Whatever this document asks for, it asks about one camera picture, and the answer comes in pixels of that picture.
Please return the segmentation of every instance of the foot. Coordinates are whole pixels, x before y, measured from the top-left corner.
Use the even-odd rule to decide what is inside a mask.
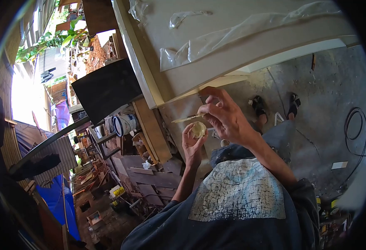
[[[268,122],[268,115],[265,112],[265,108],[264,108],[264,102],[262,97],[260,96],[256,96],[254,97],[254,99],[252,99],[252,104],[251,106],[253,107],[253,109],[255,110],[255,114],[258,118],[258,120],[262,120],[263,124]]]
[[[225,139],[220,141],[220,146],[221,147],[226,147],[226,146],[229,146],[229,145],[230,145],[230,142],[225,140]]]
[[[287,113],[286,118],[288,120],[294,120],[297,115],[297,110],[301,105],[300,98],[296,93],[291,93],[290,96],[290,104],[289,104],[289,112]]]

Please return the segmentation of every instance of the workshop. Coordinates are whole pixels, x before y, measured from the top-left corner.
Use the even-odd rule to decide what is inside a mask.
[[[365,247],[365,26],[341,0],[7,2],[0,249]]]

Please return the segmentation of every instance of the crackled print on shirt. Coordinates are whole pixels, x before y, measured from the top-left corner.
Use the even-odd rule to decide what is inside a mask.
[[[221,162],[198,187],[189,219],[228,218],[286,218],[281,184],[256,159]]]

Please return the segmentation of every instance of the shorts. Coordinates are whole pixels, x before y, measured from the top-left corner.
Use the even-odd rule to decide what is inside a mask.
[[[250,122],[253,129],[262,134],[262,132]],[[274,126],[262,134],[265,142],[282,158],[285,163],[290,163],[290,150],[293,145],[296,124],[293,121],[286,120],[279,125]],[[227,160],[251,159],[255,156],[245,147],[238,144],[230,144],[212,151],[210,165],[216,167],[218,163]]]

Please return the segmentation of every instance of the sandal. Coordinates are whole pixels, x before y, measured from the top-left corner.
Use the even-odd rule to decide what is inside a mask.
[[[297,115],[297,110],[301,105],[301,101],[300,98],[298,97],[298,95],[296,93],[291,93],[290,96],[290,105],[289,105],[289,112],[287,113],[286,118],[289,119],[289,114],[293,113],[294,117],[296,117]]]
[[[253,103],[251,104],[251,106],[253,107],[253,109],[255,110],[255,114],[257,115],[257,118],[264,114],[266,115],[266,122],[268,122],[269,118],[268,115],[265,112],[265,108],[263,106],[263,99],[260,96],[256,96],[253,99]]]

